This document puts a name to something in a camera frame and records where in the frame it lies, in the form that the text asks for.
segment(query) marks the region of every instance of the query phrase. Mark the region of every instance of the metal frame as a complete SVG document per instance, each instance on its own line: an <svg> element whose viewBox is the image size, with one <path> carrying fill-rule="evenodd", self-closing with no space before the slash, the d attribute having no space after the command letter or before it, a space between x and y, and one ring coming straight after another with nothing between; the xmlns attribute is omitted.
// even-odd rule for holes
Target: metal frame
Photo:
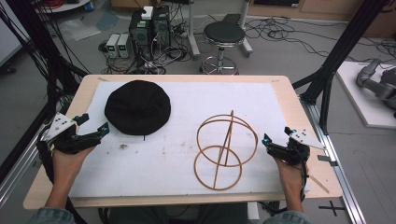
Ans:
<svg viewBox="0 0 396 224"><path fill-rule="evenodd" d="M386 3L387 0L363 1L319 70L292 84L293 88L297 89L311 82L306 92L301 95L301 100L306 101L310 105L314 105L319 95L323 92L319 125L325 134L328 134L327 117L332 78Z"/></svg>
<svg viewBox="0 0 396 224"><path fill-rule="evenodd" d="M12 169L8 172L7 177L3 180L0 185L0 209L7 202L9 196L14 191L14 189L20 183L22 177L26 173L26 171L31 166L32 162L35 160L38 152L36 150L36 140L39 134L39 131L35 133L34 137L26 147L26 149L21 154L20 158L14 164Z"/></svg>
<svg viewBox="0 0 396 224"><path fill-rule="evenodd" d="M20 21L26 33L30 36L30 41L33 42L36 47L36 53L33 53L32 47L17 32L13 23L8 19L7 14L0 11L0 19L18 38L22 46L27 49L31 58L36 62L37 68L39 65L45 66L45 64L38 64L40 62L37 61L37 58L41 58L47 63L48 67L39 69L39 72L42 73L43 76L47 77L49 85L47 89L48 101L39 116L41 120L38 120L38 117L35 119L28 131L26 131L18 144L9 153L6 160L1 164L0 167L2 169L0 171L0 182L7 177L12 166L20 158L22 152L28 146L30 139L32 139L33 134L38 130L39 125L43 123L44 119L49 121L55 115L56 104L59 98L59 92L56 89L57 82L62 84L63 92L67 94L75 94L78 89L78 82L74 78L73 73L80 77L87 75L86 72L74 66L62 56L53 42L49 31L43 25L30 1L6 1L17 19Z"/></svg>
<svg viewBox="0 0 396 224"><path fill-rule="evenodd" d="M344 172L341 162L339 161L337 153L335 152L335 148L332 145L332 140L330 139L330 136L323 132L319 126L320 112L318 112L318 108L315 105L309 105L304 102L302 103L302 105L306 108L309 113L308 116L312 119L312 123L314 125L314 129L317 133L319 141L327 148L327 150L325 150L325 153L326 156L329 157L329 162L336 163L333 169L343 190L342 200L345 204L346 211L349 215L350 220L352 221L352 223L357 224L366 223L363 213L361 212L361 208L359 207L358 201L356 200L352 188L347 181L347 176Z"/></svg>

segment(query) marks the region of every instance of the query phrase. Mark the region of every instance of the power supply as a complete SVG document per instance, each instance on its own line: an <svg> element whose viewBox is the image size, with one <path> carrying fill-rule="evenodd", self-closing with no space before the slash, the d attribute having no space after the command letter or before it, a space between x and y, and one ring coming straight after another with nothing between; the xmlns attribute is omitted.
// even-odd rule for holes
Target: power supply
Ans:
<svg viewBox="0 0 396 224"><path fill-rule="evenodd" d="M120 35L119 43L117 45L119 47L120 57L129 58L132 52L132 44L129 39L129 35Z"/></svg>
<svg viewBox="0 0 396 224"><path fill-rule="evenodd" d="M117 47L117 43L119 42L120 35L111 35L106 43L106 48L108 52L108 56L110 58L118 58L119 57L119 48Z"/></svg>

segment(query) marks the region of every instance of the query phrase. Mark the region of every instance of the table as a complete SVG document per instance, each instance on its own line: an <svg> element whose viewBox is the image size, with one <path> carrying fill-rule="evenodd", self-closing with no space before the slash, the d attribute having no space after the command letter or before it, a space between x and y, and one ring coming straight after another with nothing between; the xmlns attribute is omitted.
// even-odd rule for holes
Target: table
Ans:
<svg viewBox="0 0 396 224"><path fill-rule="evenodd" d="M69 118L85 113L90 105L98 83L102 81L131 81L135 79L153 82L240 82L240 83L271 83L276 98L283 111L288 126L296 130L306 129L314 134L309 120L287 77L283 76L123 76L123 75L89 75L84 77L73 103L66 114ZM311 178L308 182L311 190L307 198L340 197L342 190L333 168L325 161L319 161L318 155L324 152L312 148L308 161ZM23 206L26 209L37 209L45 204L51 190L51 183L41 167L30 188ZM164 205L164 204L194 204L194 203L231 203L255 202L266 200L282 200L283 194L240 193L211 195L179 195L179 196L139 196L139 197L106 197L106 198L72 198L75 207L105 207L127 205Z"/></svg>

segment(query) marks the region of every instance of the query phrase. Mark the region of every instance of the stool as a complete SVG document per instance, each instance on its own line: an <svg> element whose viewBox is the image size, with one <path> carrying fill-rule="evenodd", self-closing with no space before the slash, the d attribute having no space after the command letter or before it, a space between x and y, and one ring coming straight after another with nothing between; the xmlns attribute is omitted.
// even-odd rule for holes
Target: stool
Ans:
<svg viewBox="0 0 396 224"><path fill-rule="evenodd" d="M226 21L216 21L204 29L204 39L219 47L218 56L210 56L201 63L200 71L208 75L229 74L238 75L235 62L224 57L224 48L237 47L245 39L244 30Z"/></svg>

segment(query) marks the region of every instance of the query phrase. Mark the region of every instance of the sleeve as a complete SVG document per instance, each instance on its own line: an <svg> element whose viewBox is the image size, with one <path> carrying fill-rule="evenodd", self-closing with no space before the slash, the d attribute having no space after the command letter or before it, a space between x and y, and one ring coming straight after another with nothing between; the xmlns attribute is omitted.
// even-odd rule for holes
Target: sleeve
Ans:
<svg viewBox="0 0 396 224"><path fill-rule="evenodd" d="M309 217L298 211L286 211L270 217L263 224L312 224Z"/></svg>
<svg viewBox="0 0 396 224"><path fill-rule="evenodd" d="M42 207L38 209L35 215L28 222L28 224L38 223L74 224L75 220L73 215L67 210Z"/></svg>

